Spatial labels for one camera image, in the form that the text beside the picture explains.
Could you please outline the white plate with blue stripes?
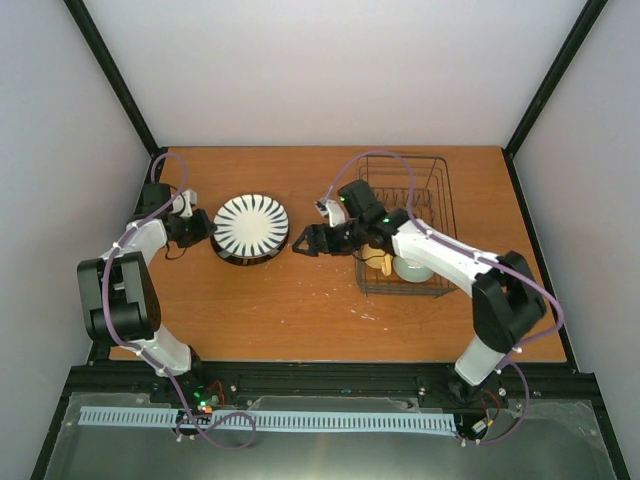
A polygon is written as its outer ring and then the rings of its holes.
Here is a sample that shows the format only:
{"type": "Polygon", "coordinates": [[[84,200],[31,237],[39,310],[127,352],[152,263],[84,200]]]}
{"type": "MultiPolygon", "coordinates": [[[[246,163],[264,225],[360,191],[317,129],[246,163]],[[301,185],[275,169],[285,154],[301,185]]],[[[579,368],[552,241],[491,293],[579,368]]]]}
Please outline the white plate with blue stripes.
{"type": "Polygon", "coordinates": [[[256,257],[277,247],[289,235],[289,217],[284,206],[262,194],[243,194],[226,201],[213,223],[216,242],[241,257],[256,257]]]}

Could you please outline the yellow ceramic mug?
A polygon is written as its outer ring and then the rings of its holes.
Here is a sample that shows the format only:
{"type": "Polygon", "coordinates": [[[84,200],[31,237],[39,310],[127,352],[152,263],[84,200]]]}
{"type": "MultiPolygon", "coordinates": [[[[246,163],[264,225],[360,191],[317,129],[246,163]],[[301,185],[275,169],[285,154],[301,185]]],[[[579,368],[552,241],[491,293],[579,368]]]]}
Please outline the yellow ceramic mug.
{"type": "Polygon", "coordinates": [[[385,277],[393,273],[392,255],[369,245],[363,246],[361,252],[362,260],[368,267],[379,271],[385,277]]]}

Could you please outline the green patterned small bowl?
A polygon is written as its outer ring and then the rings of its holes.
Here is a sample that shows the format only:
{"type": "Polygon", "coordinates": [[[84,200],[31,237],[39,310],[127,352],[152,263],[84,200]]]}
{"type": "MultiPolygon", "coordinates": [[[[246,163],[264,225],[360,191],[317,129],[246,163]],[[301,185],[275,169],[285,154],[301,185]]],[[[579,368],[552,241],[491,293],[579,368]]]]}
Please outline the green patterned small bowl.
{"type": "Polygon", "coordinates": [[[409,283],[424,283],[434,275],[430,268],[400,256],[393,258],[392,268],[399,278],[409,283]]]}

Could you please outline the dark wire dish rack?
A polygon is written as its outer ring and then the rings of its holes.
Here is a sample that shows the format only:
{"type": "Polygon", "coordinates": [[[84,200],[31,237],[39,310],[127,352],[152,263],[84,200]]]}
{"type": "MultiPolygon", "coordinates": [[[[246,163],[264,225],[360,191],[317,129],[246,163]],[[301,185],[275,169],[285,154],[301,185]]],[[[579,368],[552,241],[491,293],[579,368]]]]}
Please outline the dark wire dish rack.
{"type": "MultiPolygon", "coordinates": [[[[376,198],[388,211],[404,208],[412,202],[414,215],[429,226],[455,238],[457,225],[447,161],[438,156],[404,153],[407,170],[401,161],[385,155],[369,155],[356,162],[356,177],[372,187],[376,198]]],[[[434,274],[421,283],[407,282],[397,274],[380,271],[355,261],[355,278],[365,295],[413,295],[441,297],[455,285],[434,274]]]]}

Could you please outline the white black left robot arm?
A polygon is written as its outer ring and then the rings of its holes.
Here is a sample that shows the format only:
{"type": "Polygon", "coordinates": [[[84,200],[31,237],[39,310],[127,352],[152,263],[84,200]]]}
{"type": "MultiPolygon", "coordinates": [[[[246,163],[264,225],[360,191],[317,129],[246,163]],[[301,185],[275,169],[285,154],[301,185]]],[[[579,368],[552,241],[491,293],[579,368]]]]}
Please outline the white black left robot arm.
{"type": "Polygon", "coordinates": [[[190,345],[162,324],[160,301],[149,265],[172,245],[186,250],[209,239],[215,227],[197,194],[169,184],[143,186],[139,204],[124,233],[101,256],[77,266],[84,324],[94,342],[121,347],[144,360],[186,402],[208,390],[202,363],[190,345]]]}

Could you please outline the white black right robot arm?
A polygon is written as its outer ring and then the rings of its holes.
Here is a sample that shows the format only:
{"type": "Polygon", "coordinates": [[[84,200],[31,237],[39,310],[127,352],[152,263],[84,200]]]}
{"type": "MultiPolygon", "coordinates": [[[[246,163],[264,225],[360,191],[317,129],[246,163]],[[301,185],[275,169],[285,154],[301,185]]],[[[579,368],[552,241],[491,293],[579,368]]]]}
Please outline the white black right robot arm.
{"type": "Polygon", "coordinates": [[[474,335],[454,364],[454,395],[481,386],[545,316],[544,290],[522,255],[476,250],[407,208],[387,211],[363,180],[345,185],[339,197],[317,202],[325,220],[307,226],[293,251],[310,257],[350,256],[370,246],[425,267],[464,291],[472,302],[474,335]]]}

